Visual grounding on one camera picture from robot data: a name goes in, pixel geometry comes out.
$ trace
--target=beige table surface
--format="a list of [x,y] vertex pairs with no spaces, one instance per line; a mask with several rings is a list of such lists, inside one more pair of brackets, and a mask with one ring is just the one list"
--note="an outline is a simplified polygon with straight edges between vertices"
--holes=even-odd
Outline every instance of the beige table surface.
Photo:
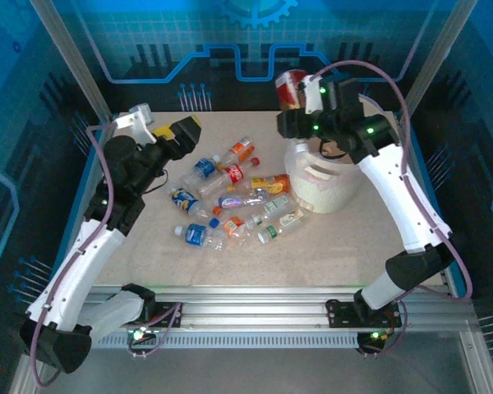
[[[157,112],[150,129],[185,116],[185,112]],[[200,143],[183,160],[168,163],[170,180],[199,158],[223,154],[244,135],[254,140],[255,156],[260,159],[253,176],[284,172],[287,141],[276,131],[276,112],[200,112],[197,116],[202,123]],[[145,210],[105,265],[98,285],[366,285],[381,274],[388,257],[403,249],[392,217],[367,179],[342,211],[312,214],[305,226],[268,245],[256,237],[223,252],[198,250],[173,234],[176,225],[191,221],[163,190],[145,195],[144,200]],[[427,283],[441,284],[440,275]]]

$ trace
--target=water bottle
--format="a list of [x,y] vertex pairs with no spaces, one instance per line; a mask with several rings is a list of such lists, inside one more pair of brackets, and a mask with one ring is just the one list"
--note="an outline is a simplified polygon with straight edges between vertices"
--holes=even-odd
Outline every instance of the water bottle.
[[286,212],[291,212],[297,208],[297,202],[287,193],[282,193],[278,197],[272,199],[263,206],[263,209],[258,213],[253,213],[245,219],[245,224],[249,230],[253,230],[260,226],[263,222],[269,222],[274,218],[278,218]]
[[268,244],[274,238],[288,234],[299,228],[306,220],[306,213],[303,208],[296,208],[292,212],[283,215],[279,220],[266,229],[257,233],[262,244]]
[[219,156],[217,155],[212,158],[202,158],[187,174],[181,176],[181,181],[189,188],[193,188],[199,181],[208,179],[215,172],[215,165],[218,161]]
[[201,197],[208,197],[222,186],[238,183],[245,177],[245,173],[251,167],[257,167],[260,164],[258,158],[252,158],[244,164],[233,164],[226,167],[223,173],[213,179],[208,185],[199,188],[198,192]]
[[227,240],[222,231],[195,223],[188,227],[177,226],[174,233],[187,244],[206,249],[223,250]]
[[219,163],[217,163],[217,169],[222,171],[226,167],[230,167],[232,163],[241,163],[244,161],[250,153],[254,151],[254,143],[252,138],[241,138],[227,153],[223,155]]
[[180,183],[172,183],[168,188],[173,203],[188,216],[209,218],[210,211]]
[[235,213],[223,213],[221,207],[215,207],[214,215],[217,218],[212,219],[211,222],[215,224],[217,228],[222,229],[229,238],[234,240],[234,242],[243,245],[250,237],[247,225],[243,220],[236,216]]
[[269,200],[267,190],[257,190],[253,195],[239,195],[233,193],[224,193],[218,199],[215,199],[214,206],[223,209],[241,208],[248,205],[258,205],[266,203]]
[[267,190],[272,195],[282,191],[288,193],[290,191],[290,179],[287,174],[257,177],[227,187],[227,192],[229,193],[235,191],[236,193],[253,194],[257,190]]

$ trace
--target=red bottle label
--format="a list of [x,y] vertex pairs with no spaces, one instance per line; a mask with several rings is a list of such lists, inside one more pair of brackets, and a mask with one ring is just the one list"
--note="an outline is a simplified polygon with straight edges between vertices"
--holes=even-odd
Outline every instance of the red bottle label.
[[228,176],[232,183],[238,183],[241,179],[243,179],[243,171],[237,164],[233,164],[232,166],[225,168]]

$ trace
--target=glass panel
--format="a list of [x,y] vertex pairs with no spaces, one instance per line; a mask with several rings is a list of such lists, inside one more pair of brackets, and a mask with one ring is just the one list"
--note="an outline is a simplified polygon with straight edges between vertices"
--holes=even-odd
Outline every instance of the glass panel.
[[[455,233],[466,236],[462,256],[472,275],[477,312],[479,317],[490,316],[493,2],[478,2],[413,120],[428,170],[427,184],[433,186],[445,220]],[[486,331],[493,332],[493,326]]]
[[[61,0],[58,9],[113,111],[139,102],[155,111],[266,110],[278,109],[278,74],[336,60],[372,62],[409,85],[454,1],[216,4]],[[367,94],[388,89],[351,72]]]
[[85,122],[98,121],[29,2],[0,2],[0,392],[19,356],[15,314],[67,246]]

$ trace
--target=white robotic arm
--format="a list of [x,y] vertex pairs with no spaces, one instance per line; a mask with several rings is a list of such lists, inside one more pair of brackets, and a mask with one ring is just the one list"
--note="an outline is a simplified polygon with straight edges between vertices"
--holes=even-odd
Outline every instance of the white robotic arm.
[[[280,102],[285,103],[287,98],[293,102],[292,109],[278,115],[279,134],[285,138],[317,136],[336,141],[378,190],[402,237],[405,251],[388,259],[382,275],[354,296],[355,310],[364,323],[375,311],[453,261],[441,238],[443,234],[447,241],[451,230],[432,208],[408,166],[402,173],[403,148],[389,121],[382,115],[364,116],[356,79],[304,76],[297,94],[293,84],[293,76],[285,74],[276,82],[283,93]],[[408,176],[414,197],[434,223],[430,224],[422,214],[404,176]]]
[[103,304],[82,309],[109,256],[144,209],[142,195],[164,174],[169,160],[183,158],[199,141],[196,117],[161,127],[153,135],[146,128],[148,122],[147,105],[115,121],[118,128],[129,126],[134,138],[115,136],[98,152],[103,169],[110,174],[109,187],[104,180],[97,185],[71,250],[53,280],[26,310],[18,329],[25,353],[33,357],[35,352],[37,360],[66,373],[82,364],[92,341],[124,323],[148,323],[157,313],[154,292],[133,284]]

